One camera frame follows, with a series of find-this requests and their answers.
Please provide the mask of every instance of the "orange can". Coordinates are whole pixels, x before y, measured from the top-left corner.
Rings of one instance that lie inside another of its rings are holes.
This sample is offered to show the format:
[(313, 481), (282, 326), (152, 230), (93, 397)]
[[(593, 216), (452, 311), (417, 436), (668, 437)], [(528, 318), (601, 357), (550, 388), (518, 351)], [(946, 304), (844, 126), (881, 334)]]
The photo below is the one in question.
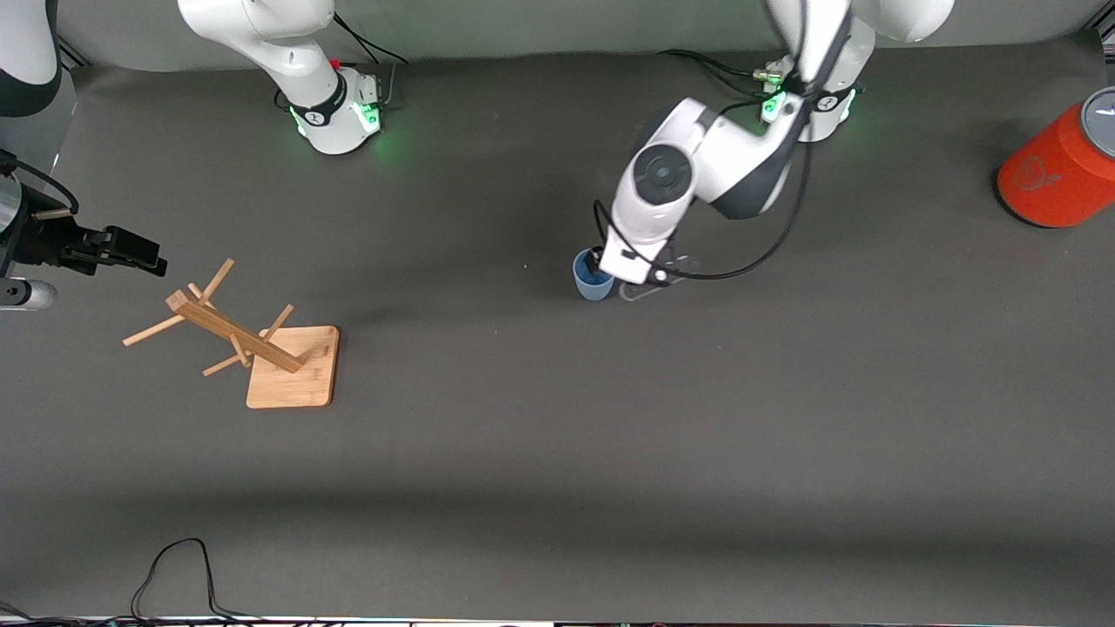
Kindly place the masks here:
[(1069, 107), (1007, 160), (996, 186), (1038, 226), (1074, 226), (1115, 203), (1115, 88)]

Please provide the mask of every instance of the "logo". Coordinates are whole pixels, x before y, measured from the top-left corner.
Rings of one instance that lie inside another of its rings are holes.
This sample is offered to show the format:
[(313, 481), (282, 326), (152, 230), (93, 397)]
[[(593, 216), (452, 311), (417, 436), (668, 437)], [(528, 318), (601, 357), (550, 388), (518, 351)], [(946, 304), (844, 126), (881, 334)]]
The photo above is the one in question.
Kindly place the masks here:
[(825, 96), (824, 98), (821, 98), (821, 102), (817, 103), (817, 110), (821, 113), (828, 113), (834, 108), (836, 108), (836, 105), (838, 104), (840, 104), (840, 98), (837, 98), (836, 96)]
[(1021, 165), (1015, 173), (1015, 182), (1024, 192), (1036, 192), (1046, 185), (1051, 185), (1060, 181), (1060, 174), (1049, 174), (1046, 172), (1045, 162), (1037, 155), (1022, 160)]

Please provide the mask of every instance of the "cable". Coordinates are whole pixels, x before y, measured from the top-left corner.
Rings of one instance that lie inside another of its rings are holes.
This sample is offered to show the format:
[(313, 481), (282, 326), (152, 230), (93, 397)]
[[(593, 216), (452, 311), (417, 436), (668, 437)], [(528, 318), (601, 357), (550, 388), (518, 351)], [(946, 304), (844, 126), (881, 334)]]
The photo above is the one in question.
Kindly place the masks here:
[[(798, 67), (798, 65), (801, 62), (802, 50), (805, 49), (805, 30), (806, 30), (806, 27), (807, 27), (807, 23), (808, 23), (807, 19), (806, 19), (806, 15), (805, 15), (805, 12), (806, 12), (806, 6), (807, 6), (806, 2), (807, 2), (807, 0), (801, 0), (799, 4), (798, 4), (801, 7), (801, 13), (802, 13), (802, 16), (801, 16), (802, 17), (802, 25), (801, 25), (802, 26), (802, 37), (801, 37), (801, 40), (799, 40), (799, 45), (797, 47), (797, 57), (798, 58), (794, 60), (794, 67), (795, 68)], [(806, 109), (806, 110), (803, 110), (799, 115), (809, 115), (809, 112), (808, 112), (808, 109)], [(789, 219), (786, 221), (786, 225), (783, 226), (782, 233), (779, 233), (778, 234), (778, 239), (776, 239), (774, 241), (774, 243), (770, 244), (770, 248), (768, 248), (766, 250), (766, 252), (764, 252), (763, 254), (760, 254), (755, 261), (752, 261), (747, 266), (744, 266), (743, 268), (738, 268), (736, 270), (731, 270), (729, 272), (720, 272), (720, 273), (717, 273), (717, 274), (699, 274), (699, 273), (692, 273), (692, 272), (683, 272), (681, 270), (677, 270), (676, 268), (670, 268), (668, 266), (662, 266), (661, 263), (658, 263), (653, 259), (648, 259), (644, 254), (642, 254), (641, 252), (639, 252), (638, 250), (636, 250), (636, 248), (633, 245), (631, 245), (631, 242), (628, 241), (627, 237), (619, 230), (618, 226), (615, 226), (615, 223), (612, 221), (612, 216), (608, 213), (608, 210), (604, 208), (604, 203), (600, 202), (599, 199), (597, 199), (595, 201), (592, 202), (592, 214), (593, 214), (593, 218), (597, 221), (597, 230), (598, 231), (603, 231), (603, 228), (600, 224), (600, 216), (603, 215), (604, 221), (607, 221), (608, 225), (611, 226), (613, 231), (615, 231), (615, 234), (619, 237), (620, 241), (623, 242), (623, 245), (628, 247), (628, 249), (630, 249), (631, 252), (633, 252), (640, 260), (642, 260), (642, 262), (649, 264), (651, 267), (651, 269), (653, 269), (653, 270), (666, 272), (667, 274), (672, 276), (672, 277), (677, 277), (679, 279), (695, 279), (695, 280), (698, 280), (698, 281), (719, 281), (719, 280), (724, 280), (724, 279), (734, 279), (736, 277), (739, 277), (740, 274), (746, 274), (747, 272), (750, 272), (752, 270), (755, 270), (756, 268), (758, 268), (759, 266), (762, 266), (764, 262), (766, 262), (768, 259), (770, 259), (772, 257), (774, 257), (774, 254), (776, 252), (778, 252), (778, 249), (782, 248), (782, 244), (784, 244), (786, 242), (786, 239), (789, 238), (791, 231), (794, 230), (794, 224), (797, 223), (797, 216), (802, 212), (802, 206), (805, 204), (805, 192), (806, 192), (806, 190), (808, 187), (809, 170), (812, 167), (812, 164), (813, 164), (813, 143), (812, 142), (806, 142), (805, 143), (805, 156), (804, 156), (804, 158), (802, 161), (802, 176), (801, 176), (801, 183), (798, 184), (797, 199), (794, 201), (794, 209), (791, 211)], [(608, 239), (605, 237), (602, 237), (602, 239), (604, 240), (604, 243), (607, 244)]]
[(239, 616), (251, 616), (251, 615), (244, 614), (242, 611), (233, 611), (224, 607), (221, 607), (221, 604), (219, 604), (216, 600), (216, 591), (213, 586), (213, 566), (210, 563), (209, 550), (205, 548), (205, 542), (201, 538), (183, 538), (182, 540), (178, 540), (176, 542), (171, 542), (169, 544), (163, 547), (163, 550), (161, 550), (158, 554), (155, 556), (155, 559), (151, 562), (151, 569), (147, 570), (147, 578), (143, 580), (143, 583), (140, 583), (139, 587), (136, 589), (135, 594), (132, 595), (132, 604), (129, 606), (129, 609), (132, 610), (132, 617), (135, 618), (136, 620), (140, 621), (145, 620), (139, 614), (139, 599), (143, 598), (143, 594), (147, 590), (147, 586), (149, 586), (152, 579), (155, 578), (155, 569), (158, 568), (158, 560), (163, 559), (163, 556), (166, 554), (166, 552), (169, 551), (171, 549), (177, 547), (178, 544), (185, 544), (186, 542), (196, 542), (197, 546), (201, 547), (202, 549), (202, 559), (205, 560), (205, 590), (209, 597), (207, 600), (209, 600), (210, 611), (212, 611), (216, 616), (225, 618), (226, 620), (242, 624), (243, 621), (233, 615), (239, 615)]
[(72, 55), (72, 56), (75, 56), (77, 58), (77, 61), (79, 64), (81, 64), (83, 66), (91, 66), (93, 65), (93, 61), (89, 60), (89, 57), (86, 57), (85, 55), (83, 55), (81, 51), (78, 50), (77, 48), (75, 48), (72, 44), (70, 44), (69, 41), (67, 41), (65, 37), (59, 36), (58, 37), (58, 44), (60, 46), (65, 46), (69, 50), (69, 54)]
[(275, 95), (271, 97), (271, 104), (273, 104), (277, 109), (279, 109), (281, 112), (287, 112), (287, 110), (289, 110), (287, 107), (290, 106), (290, 100), (287, 100), (287, 106), (283, 106), (283, 105), (279, 104), (279, 96), (283, 96), (283, 95), (284, 94), (282, 93), (282, 89), (275, 89)]
[(61, 50), (61, 52), (64, 55), (66, 55), (67, 57), (69, 57), (69, 59), (71, 61), (74, 61), (74, 65), (76, 65), (77, 67), (85, 67), (85, 64), (83, 64), (80, 59), (78, 59), (77, 57), (75, 57), (72, 55), (72, 52), (70, 52), (69, 50), (67, 50), (65, 47), (59, 46), (58, 49)]
[(17, 608), (16, 606), (11, 605), (8, 601), (0, 600), (0, 609), (7, 611), (8, 614), (18, 616), (18, 617), (20, 617), (20, 618), (22, 618), (25, 620), (38, 620), (37, 618), (31, 618), (31, 616), (29, 614), (27, 614), (26, 611)]
[(399, 64), (391, 64), (391, 78), (387, 81), (387, 99), (384, 100), (382, 106), (391, 104), (391, 98), (395, 97), (395, 70), (399, 69)]
[[(409, 64), (410, 62), (410, 61), (406, 60), (405, 58), (400, 57), (399, 55), (396, 55), (395, 52), (388, 50), (387, 48), (384, 48), (384, 47), (380, 47), (380, 46), (376, 46), (371, 41), (368, 41), (367, 39), (365, 39), (363, 36), (361, 36), (359, 32), (352, 30), (352, 28), (349, 27), (349, 25), (346, 23), (345, 20), (339, 15), (333, 13), (333, 21), (337, 22), (341, 28), (343, 28), (345, 30), (347, 30), (348, 33), (351, 35), (352, 38), (356, 39), (357, 42), (359, 42), (361, 47), (363, 47), (363, 45), (367, 44), (368, 46), (371, 46), (372, 48), (379, 50), (380, 52), (382, 52), (385, 55), (390, 55), (390, 56), (395, 57), (396, 59), (398, 59), (398, 60), (400, 60), (400, 61), (403, 61), (405, 64)], [(368, 56), (370, 56), (377, 64), (379, 62), (379, 59), (376, 58), (376, 55), (371, 54), (371, 50), (368, 50), (367, 47), (365, 47), (363, 49), (365, 49), (366, 52), (368, 52)]]
[(784, 91), (785, 91), (784, 88), (778, 87), (778, 89), (776, 89), (776, 90), (774, 90), (774, 91), (772, 91), (769, 94), (765, 94), (766, 97), (763, 98), (763, 99), (741, 100), (739, 103), (733, 103), (730, 105), (725, 105), (723, 108), (720, 108), (719, 112), (717, 112), (717, 115), (718, 116), (719, 115), (724, 115), (724, 114), (726, 114), (728, 112), (733, 112), (733, 110), (736, 110), (736, 109), (739, 109), (739, 108), (744, 108), (744, 107), (754, 107), (755, 105), (762, 105), (762, 104), (766, 103), (767, 100), (769, 100), (770, 98), (778, 97)]
[(70, 191), (67, 190), (61, 183), (51, 179), (49, 174), (42, 172), (37, 167), (26, 164), (22, 161), (19, 161), (18, 158), (16, 158), (16, 155), (4, 149), (0, 149), (0, 163), (8, 163), (10, 165), (19, 167), (20, 170), (27, 171), (33, 174), (35, 176), (41, 179), (42, 181), (45, 181), (51, 187), (58, 190), (64, 196), (66, 196), (66, 200), (70, 203), (69, 206), (70, 214), (77, 215), (77, 210), (78, 210), (77, 197), (74, 194), (71, 194)]
[(809, 180), (809, 166), (812, 160), (813, 160), (813, 145), (806, 144), (805, 158), (802, 165), (802, 176), (799, 183), (801, 186), (798, 187), (797, 191), (797, 200), (794, 203), (794, 209), (789, 213), (789, 220), (786, 221), (786, 225), (783, 226), (782, 233), (778, 234), (778, 239), (775, 240), (775, 242), (770, 245), (770, 248), (768, 248), (766, 252), (760, 254), (758, 259), (752, 261), (750, 263), (744, 266), (743, 268), (731, 270), (730, 272), (720, 272), (718, 274), (698, 274), (692, 272), (683, 272), (676, 268), (662, 266), (657, 261), (648, 259), (646, 255), (643, 255), (641, 252), (636, 250), (634, 247), (631, 245), (631, 243), (627, 240), (627, 237), (624, 237), (623, 233), (620, 232), (620, 230), (615, 226), (615, 223), (612, 222), (611, 215), (609, 215), (608, 211), (604, 209), (604, 203), (600, 202), (600, 200), (593, 201), (592, 212), (594, 215), (603, 215), (604, 220), (608, 222), (608, 225), (611, 226), (613, 231), (615, 231), (615, 234), (619, 235), (620, 241), (623, 242), (623, 245), (631, 249), (631, 252), (636, 253), (639, 257), (639, 259), (641, 259), (644, 263), (650, 264), (650, 267), (653, 268), (655, 270), (660, 270), (662, 272), (666, 272), (667, 274), (678, 277), (679, 279), (696, 279), (699, 281), (719, 281), (724, 279), (734, 279), (736, 277), (739, 277), (740, 274), (746, 274), (747, 272), (755, 270), (764, 262), (766, 262), (766, 260), (774, 257), (774, 253), (778, 252), (778, 249), (782, 248), (782, 244), (784, 244), (786, 242), (786, 239), (789, 238), (789, 233), (791, 231), (794, 230), (794, 224), (797, 222), (797, 215), (802, 211), (802, 205), (805, 203), (805, 190), (807, 187), (807, 183)]
[(686, 59), (692, 59), (701, 65), (712, 66), (714, 68), (733, 76), (744, 76), (752, 78), (753, 73), (746, 69), (739, 69), (731, 67), (727, 64), (720, 62), (708, 55), (702, 55), (700, 52), (694, 52), (692, 50), (685, 50), (681, 48), (670, 48), (669, 50), (662, 50), (659, 55), (666, 55), (669, 57), (682, 57)]
[(356, 39), (356, 42), (359, 44), (361, 48), (363, 48), (365, 54), (368, 55), (369, 57), (371, 57), (371, 61), (374, 64), (379, 65), (379, 58), (376, 57), (376, 54), (372, 52), (371, 49), (369, 49), (365, 45), (362, 37), (360, 37), (359, 35), (357, 35), (351, 28), (349, 28), (348, 25), (345, 23), (345, 20), (342, 20), (339, 17), (337, 17), (337, 13), (333, 13), (333, 20), (337, 23), (339, 23), (341, 26), (341, 28), (343, 28), (345, 30), (347, 30), (348, 33), (352, 36), (352, 39)]
[(740, 94), (741, 96), (747, 96), (749, 98), (753, 98), (752, 100), (745, 100), (745, 102), (741, 102), (741, 103), (735, 103), (735, 105), (731, 106), (731, 108), (728, 108), (727, 110), (731, 110), (731, 109), (736, 109), (736, 108), (740, 108), (740, 107), (749, 107), (749, 106), (753, 106), (753, 105), (758, 105), (758, 104), (765, 103), (767, 99), (774, 97), (775, 95), (777, 95), (777, 94), (779, 94), (782, 91), (782, 87), (780, 86), (778, 87), (778, 90), (775, 91), (774, 94), (766, 94), (766, 93), (762, 93), (762, 91), (752, 91), (752, 90), (745, 89), (744, 87), (740, 87), (739, 85), (736, 85), (735, 83), (733, 83), (729, 78), (727, 78), (727, 77), (718, 74), (718, 71), (723, 71), (723, 73), (729, 74), (731, 76), (738, 76), (738, 77), (748, 78), (748, 79), (752, 79), (752, 80), (754, 80), (754, 73), (731, 67), (731, 66), (729, 66), (727, 64), (720, 62), (720, 61), (718, 61), (718, 60), (709, 57), (708, 55), (702, 55), (700, 52), (695, 52), (692, 50), (683, 50), (681, 48), (670, 48), (669, 50), (662, 50), (661, 52), (658, 52), (658, 54), (659, 55), (670, 56), (670, 57), (681, 57), (681, 58), (685, 58), (685, 59), (692, 59), (692, 60), (697, 61), (698, 64), (700, 64), (701, 68), (705, 69), (709, 74), (709, 76), (711, 76), (714, 79), (716, 79), (718, 83), (720, 83), (725, 87), (731, 89), (733, 91), (736, 91), (737, 94)]

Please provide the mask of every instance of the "wooden stand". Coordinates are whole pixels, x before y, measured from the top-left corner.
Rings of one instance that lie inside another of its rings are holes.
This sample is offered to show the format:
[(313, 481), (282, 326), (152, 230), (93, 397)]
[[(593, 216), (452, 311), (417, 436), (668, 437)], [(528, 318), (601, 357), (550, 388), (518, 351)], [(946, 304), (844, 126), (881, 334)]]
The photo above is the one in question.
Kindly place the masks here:
[(211, 298), (232, 270), (226, 259), (204, 290), (188, 283), (191, 293), (178, 290), (166, 299), (174, 316), (124, 340), (132, 346), (188, 320), (232, 344), (235, 355), (202, 372), (219, 373), (237, 361), (252, 368), (248, 385), (248, 406), (253, 409), (278, 407), (323, 407), (332, 402), (337, 374), (337, 327), (290, 327), (282, 324), (294, 310), (288, 305), (270, 328), (253, 334), (216, 310)]

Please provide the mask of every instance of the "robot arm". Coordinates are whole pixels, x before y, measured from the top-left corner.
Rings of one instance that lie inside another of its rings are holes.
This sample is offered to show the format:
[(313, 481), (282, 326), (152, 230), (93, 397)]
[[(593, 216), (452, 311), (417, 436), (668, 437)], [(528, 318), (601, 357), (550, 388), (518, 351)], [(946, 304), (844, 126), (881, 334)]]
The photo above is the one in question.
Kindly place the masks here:
[(61, 85), (57, 0), (0, 2), (0, 117), (47, 108)]
[[(0, 117), (39, 113), (61, 84), (56, 0), (0, 1)], [(69, 206), (22, 184), (16, 171), (58, 189)], [(50, 283), (9, 278), (14, 263), (58, 266), (94, 274), (98, 266), (129, 266), (162, 277), (158, 244), (118, 226), (79, 226), (77, 199), (57, 182), (0, 148), (0, 311), (31, 311), (58, 296)]]
[(194, 32), (263, 68), (318, 151), (347, 153), (379, 131), (376, 79), (334, 69), (309, 37), (332, 21), (333, 0), (178, 0), (178, 11)]
[(774, 203), (786, 182), (794, 144), (815, 105), (817, 85), (832, 73), (847, 36), (849, 3), (779, 0), (768, 4), (798, 62), (786, 80), (783, 115), (764, 135), (744, 129), (692, 98), (678, 104), (657, 128), (644, 131), (648, 138), (615, 192), (601, 270), (628, 282), (646, 282), (650, 261), (695, 199), (729, 220), (755, 218)]
[(948, 18), (952, 2), (768, 0), (793, 59), (778, 115), (762, 136), (692, 98), (652, 119), (617, 187), (600, 269), (646, 282), (650, 262), (696, 199), (729, 220), (769, 209), (786, 182), (798, 138), (822, 138), (815, 135), (827, 136), (838, 124), (854, 94), (851, 85), (874, 49), (872, 29), (901, 40), (924, 38)]

